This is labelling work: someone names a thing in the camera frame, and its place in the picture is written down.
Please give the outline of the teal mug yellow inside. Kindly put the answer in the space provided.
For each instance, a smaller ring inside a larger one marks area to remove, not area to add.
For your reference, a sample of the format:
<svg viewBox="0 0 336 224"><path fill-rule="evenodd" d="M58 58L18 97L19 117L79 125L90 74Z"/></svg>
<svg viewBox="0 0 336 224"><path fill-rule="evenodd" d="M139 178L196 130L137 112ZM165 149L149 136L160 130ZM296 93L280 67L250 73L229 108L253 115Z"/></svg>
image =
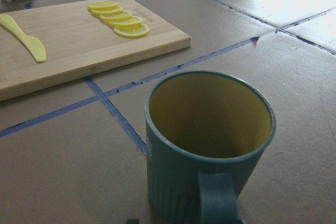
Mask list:
<svg viewBox="0 0 336 224"><path fill-rule="evenodd" d="M237 198L276 131L265 97L220 72L161 80L144 106L148 192L171 223L241 223Z"/></svg>

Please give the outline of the bamboo cutting board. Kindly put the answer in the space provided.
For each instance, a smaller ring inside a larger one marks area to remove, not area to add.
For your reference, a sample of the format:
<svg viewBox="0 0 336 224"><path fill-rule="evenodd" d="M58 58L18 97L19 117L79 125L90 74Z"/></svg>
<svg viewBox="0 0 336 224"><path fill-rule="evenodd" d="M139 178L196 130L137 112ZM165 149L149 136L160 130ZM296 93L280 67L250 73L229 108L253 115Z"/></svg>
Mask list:
<svg viewBox="0 0 336 224"><path fill-rule="evenodd" d="M142 38L122 38L88 12L89 1L17 10L9 15L46 49L37 63L1 28L1 100L189 47L191 37L135 0L115 0L149 27Z"/></svg>

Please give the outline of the yellow plastic knife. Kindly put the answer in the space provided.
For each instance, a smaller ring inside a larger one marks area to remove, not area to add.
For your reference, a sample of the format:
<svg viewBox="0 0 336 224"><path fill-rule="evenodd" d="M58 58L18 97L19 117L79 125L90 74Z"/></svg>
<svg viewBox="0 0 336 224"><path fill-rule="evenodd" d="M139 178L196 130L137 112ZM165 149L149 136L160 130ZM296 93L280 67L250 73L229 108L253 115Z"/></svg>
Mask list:
<svg viewBox="0 0 336 224"><path fill-rule="evenodd" d="M1 25L21 41L37 63L46 61L46 49L43 43L37 37L25 34L10 15L1 14Z"/></svg>

